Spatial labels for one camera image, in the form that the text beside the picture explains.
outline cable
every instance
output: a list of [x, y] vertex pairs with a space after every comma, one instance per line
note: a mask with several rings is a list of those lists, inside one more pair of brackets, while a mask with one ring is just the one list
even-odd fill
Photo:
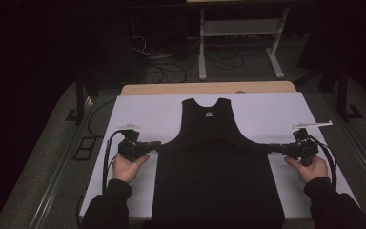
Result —
[[109, 154], [110, 154], [110, 148], [112, 146], [112, 139], [115, 137], [115, 135], [117, 135], [118, 133], [121, 133], [121, 131], [116, 131], [114, 133], [112, 133], [112, 135], [110, 136], [107, 145], [106, 145], [106, 151], [105, 151], [105, 157], [104, 157], [104, 161], [103, 161], [103, 179], [102, 179], [102, 193], [104, 194], [106, 191], [106, 187], [107, 187], [107, 176], [108, 176], [108, 171], [109, 169]]
[[305, 135], [305, 136], [307, 136], [308, 138], [310, 138], [311, 140], [313, 140], [323, 150], [323, 153], [325, 154], [326, 158], [328, 159], [329, 167], [331, 169], [331, 173], [332, 173], [332, 186], [336, 189], [336, 186], [337, 186], [337, 173], [336, 173], [336, 169], [337, 169], [337, 158], [336, 158], [336, 155], [329, 148], [329, 146], [321, 143], [315, 137], [313, 137], [311, 135]]
[[[187, 70], [191, 69], [194, 66], [194, 64], [196, 63], [197, 57], [198, 57], [197, 55], [194, 56], [193, 61], [191, 61], [191, 63], [189, 64], [188, 67], [183, 67], [183, 66], [174, 64], [174, 63], [179, 62], [180, 60], [177, 60], [177, 61], [173, 60], [172, 62], [161, 62], [161, 63], [157, 63], [156, 61], [153, 61], [153, 62], [148, 63], [148, 67], [156, 68], [156, 69], [159, 70], [160, 73], [162, 73], [162, 78], [160, 80], [158, 80], [157, 82], [155, 82], [153, 80], [153, 77], [151, 76], [152, 82], [153, 83], [162, 83], [164, 81], [164, 79], [166, 78], [167, 83], [176, 83], [176, 82], [173, 82], [169, 79], [168, 74], [166, 72], [184, 73], [183, 79], [178, 83], [186, 82], [187, 77], [188, 77]], [[166, 68], [168, 66], [178, 68], [179, 70], [172, 70], [170, 68]]]
[[140, 38], [141, 40], [144, 41], [144, 48], [142, 48], [141, 51], [144, 51], [145, 48], [147, 48], [147, 40], [144, 37], [139, 36], [139, 35], [135, 35], [133, 38]]
[[107, 173], [109, 173], [110, 167], [112, 166], [112, 163], [114, 162], [115, 157], [118, 156], [118, 155], [119, 154], [117, 153], [117, 154], [115, 154], [115, 156], [112, 157], [112, 160], [110, 161], [109, 166], [107, 167]]
[[173, 55], [172, 54], [155, 55], [155, 56], [150, 56], [149, 59], [150, 60], [160, 60], [160, 59], [169, 58], [169, 57], [173, 57]]
[[242, 51], [236, 51], [236, 52], [234, 52], [234, 53], [230, 53], [230, 52], [228, 52], [228, 51], [224, 51], [224, 52], [226, 52], [229, 56], [228, 56], [228, 57], [225, 57], [225, 56], [220, 57], [222, 60], [232, 59], [232, 58], [234, 58], [234, 57], [236, 57], [236, 56], [240, 57], [241, 55], [239, 55], [239, 54], [240, 54]]
[[76, 216], [76, 224], [78, 225], [78, 228], [81, 227], [81, 221], [79, 220], [79, 210], [81, 208], [81, 202], [82, 199], [85, 197], [85, 192], [86, 192], [86, 188], [84, 190], [82, 190], [82, 193], [79, 195], [78, 201], [76, 203], [76, 211], [75, 211], [75, 216]]
[[243, 56], [243, 57], [245, 57], [245, 56], [254, 56], [254, 55], [259, 55], [259, 54], [261, 54], [262, 52], [264, 53], [266, 51], [266, 47], [263, 47], [263, 48], [260, 48], [260, 50], [258, 50], [258, 51], [254, 51], [254, 53], [250, 53], [250, 54], [239, 54], [239, 56]]
[[95, 137], [98, 137], [98, 138], [103, 138], [104, 136], [103, 135], [96, 135], [92, 129], [91, 129], [91, 124], [92, 124], [92, 119], [94, 117], [94, 115], [99, 111], [101, 110], [103, 107], [105, 107], [106, 105], [114, 102], [117, 98], [114, 98], [106, 103], [104, 103], [103, 105], [101, 105], [100, 107], [98, 107], [92, 114], [91, 116], [89, 117], [89, 120], [88, 120], [88, 132], [92, 135], [92, 136], [95, 136]]
[[222, 62], [222, 61], [219, 61], [215, 58], [213, 58], [212, 56], [210, 56], [209, 54], [205, 54], [205, 56], [207, 57], [206, 60], [208, 62], [210, 62], [210, 64], [214, 65], [216, 68], [218, 69], [222, 69], [222, 70], [233, 70], [235, 68], [237, 68], [238, 66], [236, 65], [236, 63], [232, 60], [232, 59], [229, 59], [230, 61], [232, 61], [232, 65], [231, 64], [227, 64], [225, 62]]

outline dark floor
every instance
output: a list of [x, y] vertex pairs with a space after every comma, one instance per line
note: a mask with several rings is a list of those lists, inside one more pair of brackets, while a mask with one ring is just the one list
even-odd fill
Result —
[[[283, 39], [277, 59], [285, 80], [296, 81], [310, 70], [296, 66], [307, 41], [304, 37]], [[208, 82], [276, 80], [264, 49], [269, 37], [236, 37], [207, 41]], [[198, 82], [195, 52], [187, 58], [162, 57], [153, 51], [146, 77], [141, 83]], [[364, 118], [343, 121], [336, 112], [337, 89], [322, 93], [317, 85], [322, 75], [297, 87], [317, 122], [332, 120], [333, 128], [322, 133], [338, 157], [338, 165], [366, 214], [366, 94], [352, 79], [348, 84], [348, 105], [356, 105]], [[41, 135], [29, 162], [0, 216], [0, 228], [77, 228], [79, 198], [87, 188], [97, 153], [102, 144], [112, 105], [119, 91], [102, 91], [88, 99], [86, 115], [79, 126], [66, 121], [75, 108], [74, 84], [64, 92]], [[89, 160], [73, 160], [83, 137], [95, 139]], [[314, 228], [309, 219], [286, 221], [284, 228]]]

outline person's right hand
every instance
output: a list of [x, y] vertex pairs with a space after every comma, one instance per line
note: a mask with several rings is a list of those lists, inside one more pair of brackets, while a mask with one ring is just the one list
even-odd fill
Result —
[[326, 165], [326, 162], [319, 156], [312, 157], [312, 164], [309, 166], [303, 166], [300, 162], [288, 156], [286, 156], [284, 160], [287, 162], [287, 164], [296, 169], [304, 183], [308, 183], [317, 177], [328, 176], [328, 166]]
[[130, 162], [123, 156], [118, 155], [115, 157], [112, 164], [112, 178], [123, 180], [126, 183], [130, 183], [136, 177], [138, 169], [150, 158], [150, 155], [143, 155], [134, 162]]

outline controller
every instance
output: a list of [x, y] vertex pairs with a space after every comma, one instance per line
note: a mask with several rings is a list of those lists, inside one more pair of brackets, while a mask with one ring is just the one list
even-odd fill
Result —
[[156, 150], [160, 145], [160, 141], [134, 142], [125, 138], [118, 144], [118, 154], [133, 162], [149, 151]]
[[268, 144], [270, 152], [279, 152], [289, 156], [295, 160], [301, 159], [304, 166], [312, 164], [312, 157], [319, 153], [316, 142], [308, 138], [308, 133], [305, 129], [300, 129], [293, 133], [296, 142], [290, 144]]

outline black vest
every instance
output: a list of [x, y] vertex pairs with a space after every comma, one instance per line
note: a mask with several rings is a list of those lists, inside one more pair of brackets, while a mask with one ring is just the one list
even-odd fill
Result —
[[281, 228], [267, 145], [239, 132], [229, 99], [182, 104], [179, 135], [158, 150], [154, 228]]

